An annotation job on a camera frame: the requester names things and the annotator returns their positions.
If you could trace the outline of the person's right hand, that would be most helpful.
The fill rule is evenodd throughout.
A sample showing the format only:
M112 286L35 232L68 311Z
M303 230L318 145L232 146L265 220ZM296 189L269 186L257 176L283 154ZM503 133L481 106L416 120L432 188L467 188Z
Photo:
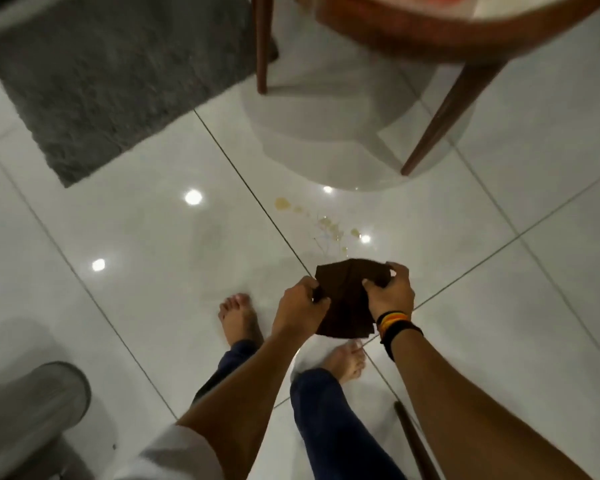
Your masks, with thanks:
M384 313L400 311L412 316L415 303L415 293L409 280L407 266L388 261L386 263L394 273L391 281L381 292L367 292L369 311L376 320Z

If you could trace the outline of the person's left hand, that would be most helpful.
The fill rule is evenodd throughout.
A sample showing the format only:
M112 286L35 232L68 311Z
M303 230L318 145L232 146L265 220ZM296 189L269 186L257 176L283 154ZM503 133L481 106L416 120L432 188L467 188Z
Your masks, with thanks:
M328 311L309 311L309 295L319 288L311 276L304 276L287 289L280 299L272 324L272 335L284 335L304 344L313 336Z

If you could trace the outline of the dark brown cloth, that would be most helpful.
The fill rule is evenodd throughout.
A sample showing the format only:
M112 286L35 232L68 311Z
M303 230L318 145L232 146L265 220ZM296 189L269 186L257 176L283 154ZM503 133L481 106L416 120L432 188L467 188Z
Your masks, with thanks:
M316 335L331 339L366 339L374 333L375 321L368 307L363 280L385 287L391 280L389 265L373 260L350 258L316 267L318 288L313 300L330 298L327 314Z

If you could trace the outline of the person's left forearm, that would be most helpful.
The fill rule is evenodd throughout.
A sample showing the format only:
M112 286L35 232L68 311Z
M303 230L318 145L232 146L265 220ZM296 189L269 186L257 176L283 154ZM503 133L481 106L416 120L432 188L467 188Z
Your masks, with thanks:
M256 354L177 421L207 441L224 480L247 480L286 372L311 334L290 322L277 327Z

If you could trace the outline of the striped multicolour wristband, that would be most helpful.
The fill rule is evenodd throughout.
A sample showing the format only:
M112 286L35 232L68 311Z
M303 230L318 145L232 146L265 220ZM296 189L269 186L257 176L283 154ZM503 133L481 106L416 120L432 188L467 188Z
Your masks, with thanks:
M398 322L411 322L411 318L400 311L386 312L376 320L377 331L380 336L384 337L389 328Z

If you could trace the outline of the person's right foot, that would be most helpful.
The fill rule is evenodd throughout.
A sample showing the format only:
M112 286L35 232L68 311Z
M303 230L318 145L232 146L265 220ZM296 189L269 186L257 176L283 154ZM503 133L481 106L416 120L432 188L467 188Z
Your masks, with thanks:
M339 384L343 385L358 379L366 368L367 355L360 340L349 340L334 348L319 368L332 375Z

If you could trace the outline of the yellowish liquid spill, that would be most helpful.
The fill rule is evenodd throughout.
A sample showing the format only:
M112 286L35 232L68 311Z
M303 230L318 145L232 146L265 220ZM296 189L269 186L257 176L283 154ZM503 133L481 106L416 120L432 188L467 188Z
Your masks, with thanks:
M287 197L276 197L273 205L286 225L293 229L293 236L309 240L325 260L349 258L355 245L368 245L371 242L369 234L357 228L348 228L340 220L306 205L293 203Z

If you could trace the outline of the person's left foot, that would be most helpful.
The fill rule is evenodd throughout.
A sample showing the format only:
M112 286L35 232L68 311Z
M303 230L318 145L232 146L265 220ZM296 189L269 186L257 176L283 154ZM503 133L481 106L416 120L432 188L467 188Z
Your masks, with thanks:
M230 347L245 340L257 347L263 344L258 316L248 294L238 293L225 298L219 304L218 318Z

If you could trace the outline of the blue left trouser leg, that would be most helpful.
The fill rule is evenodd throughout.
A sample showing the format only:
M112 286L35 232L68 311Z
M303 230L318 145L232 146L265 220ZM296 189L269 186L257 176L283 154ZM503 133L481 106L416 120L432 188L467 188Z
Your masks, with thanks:
M206 395L234 370L236 370L244 362L250 359L250 357L256 354L259 348L260 345L258 345L256 341L250 339L239 340L231 345L230 349L225 352L221 358L216 371L204 383L204 385L200 387L199 391L194 396L192 404Z

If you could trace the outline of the blue trouser leg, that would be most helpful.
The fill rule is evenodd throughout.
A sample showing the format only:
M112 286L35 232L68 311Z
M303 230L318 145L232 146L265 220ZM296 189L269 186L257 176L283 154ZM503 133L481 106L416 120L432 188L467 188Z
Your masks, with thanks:
M230 349L225 352L221 358L216 371L204 383L204 385L200 387L199 391L194 396L192 404L206 395L234 370L236 370L244 362L250 359L250 357L256 354L259 348L260 345L258 345L256 341L250 339L239 340L231 345Z
M352 411L332 373L300 373L290 402L315 480L407 480Z

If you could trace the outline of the blue right trouser leg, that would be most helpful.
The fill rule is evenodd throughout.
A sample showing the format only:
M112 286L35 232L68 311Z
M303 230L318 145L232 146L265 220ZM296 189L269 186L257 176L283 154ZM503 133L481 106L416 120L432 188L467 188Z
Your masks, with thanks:
M352 411L332 373L300 373L290 402L315 480L407 480Z

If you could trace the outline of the dark wooden chair leg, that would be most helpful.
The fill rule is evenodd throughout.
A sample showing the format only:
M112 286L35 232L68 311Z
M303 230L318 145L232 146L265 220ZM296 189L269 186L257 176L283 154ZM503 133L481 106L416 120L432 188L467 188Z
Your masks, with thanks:
M396 401L393 407L415 459L421 480L442 480L405 406L400 401Z

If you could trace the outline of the round wooden table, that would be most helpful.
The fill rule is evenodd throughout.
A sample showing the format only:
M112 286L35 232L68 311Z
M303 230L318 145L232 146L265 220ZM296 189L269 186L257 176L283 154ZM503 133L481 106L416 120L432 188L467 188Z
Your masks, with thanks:
M321 25L366 48L462 70L400 170L410 176L485 88L526 55L600 10L600 0L531 0L517 13L473 15L479 0L293 0Z

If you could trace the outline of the grey shaggy rug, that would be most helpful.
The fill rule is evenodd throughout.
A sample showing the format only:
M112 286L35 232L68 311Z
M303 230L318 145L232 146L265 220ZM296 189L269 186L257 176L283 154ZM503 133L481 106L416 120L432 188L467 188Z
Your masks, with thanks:
M57 0L0 29L0 82L64 187L255 71L249 0Z

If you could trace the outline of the silver metal bin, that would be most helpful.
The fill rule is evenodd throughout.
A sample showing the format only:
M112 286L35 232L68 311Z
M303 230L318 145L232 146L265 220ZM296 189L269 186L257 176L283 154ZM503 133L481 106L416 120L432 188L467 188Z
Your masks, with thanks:
M0 384L0 480L78 425L91 398L86 375L68 362L44 363Z

